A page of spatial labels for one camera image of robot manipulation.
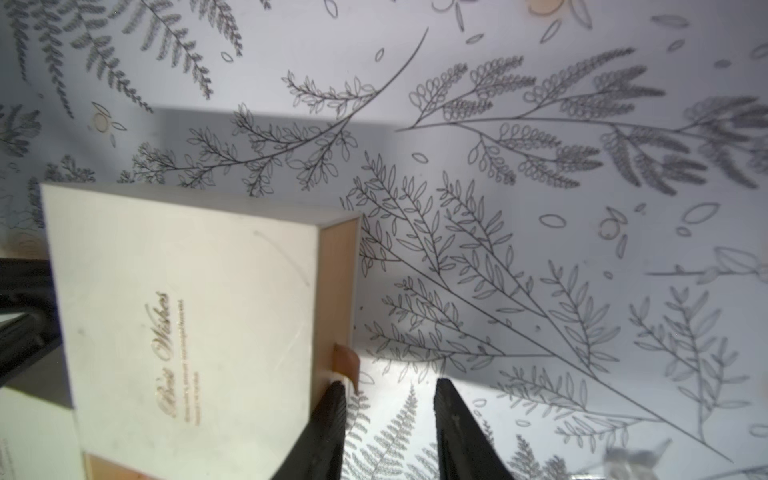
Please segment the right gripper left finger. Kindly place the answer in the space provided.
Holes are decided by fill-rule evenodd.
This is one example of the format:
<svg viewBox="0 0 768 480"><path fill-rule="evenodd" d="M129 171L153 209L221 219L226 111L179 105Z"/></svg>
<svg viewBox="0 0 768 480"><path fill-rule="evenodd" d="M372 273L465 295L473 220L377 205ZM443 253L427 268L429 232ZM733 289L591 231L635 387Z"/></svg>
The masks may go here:
<svg viewBox="0 0 768 480"><path fill-rule="evenodd" d="M339 480L347 424L347 395L333 382L314 409L308 424L273 475L273 480Z"/></svg>

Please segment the cream jewelry box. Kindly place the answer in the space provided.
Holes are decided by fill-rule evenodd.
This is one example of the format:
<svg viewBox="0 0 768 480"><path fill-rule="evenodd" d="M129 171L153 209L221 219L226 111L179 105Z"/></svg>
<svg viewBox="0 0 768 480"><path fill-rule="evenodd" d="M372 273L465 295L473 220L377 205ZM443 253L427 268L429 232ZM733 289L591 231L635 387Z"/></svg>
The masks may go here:
<svg viewBox="0 0 768 480"><path fill-rule="evenodd" d="M352 337L360 218L159 184L41 189L83 449L159 479L267 479Z"/></svg>
<svg viewBox="0 0 768 480"><path fill-rule="evenodd" d="M87 477L62 347L1 387L1 477Z"/></svg>

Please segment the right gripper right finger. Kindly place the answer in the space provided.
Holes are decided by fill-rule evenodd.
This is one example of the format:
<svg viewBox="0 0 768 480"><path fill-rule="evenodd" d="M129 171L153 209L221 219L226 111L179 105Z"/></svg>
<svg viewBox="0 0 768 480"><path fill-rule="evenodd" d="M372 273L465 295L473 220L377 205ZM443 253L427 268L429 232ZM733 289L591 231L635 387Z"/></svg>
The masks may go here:
<svg viewBox="0 0 768 480"><path fill-rule="evenodd" d="M437 380L434 413L440 479L514 478L448 378Z"/></svg>

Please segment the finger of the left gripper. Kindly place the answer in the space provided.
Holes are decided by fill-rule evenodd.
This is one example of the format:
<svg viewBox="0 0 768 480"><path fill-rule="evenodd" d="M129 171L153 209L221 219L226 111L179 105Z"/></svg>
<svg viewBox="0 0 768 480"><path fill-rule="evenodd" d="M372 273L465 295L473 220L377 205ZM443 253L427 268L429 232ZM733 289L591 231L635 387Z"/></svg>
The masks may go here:
<svg viewBox="0 0 768 480"><path fill-rule="evenodd" d="M1 259L1 313L56 310L51 263L40 259Z"/></svg>
<svg viewBox="0 0 768 480"><path fill-rule="evenodd" d="M1 323L1 386L61 345L56 317L23 312Z"/></svg>

